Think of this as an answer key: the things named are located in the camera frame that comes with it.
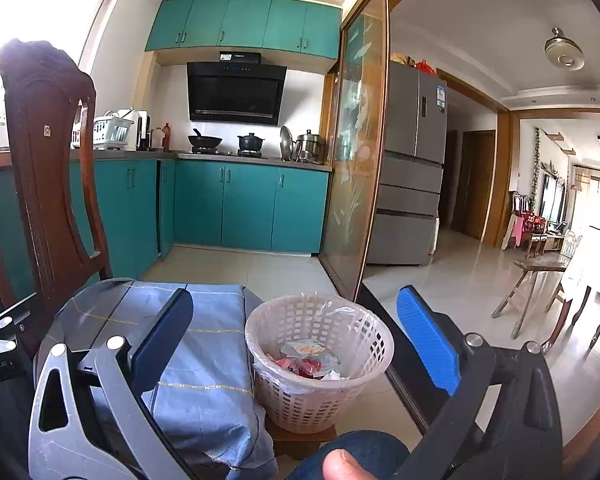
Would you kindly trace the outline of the person's right hand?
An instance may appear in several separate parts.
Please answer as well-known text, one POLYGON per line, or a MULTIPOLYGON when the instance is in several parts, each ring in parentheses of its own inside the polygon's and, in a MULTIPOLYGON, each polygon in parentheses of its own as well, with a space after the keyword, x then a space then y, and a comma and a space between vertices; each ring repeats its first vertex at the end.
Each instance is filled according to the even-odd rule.
POLYGON ((322 474, 325 480, 375 480, 375 477, 343 448, 336 448, 325 456, 322 474))

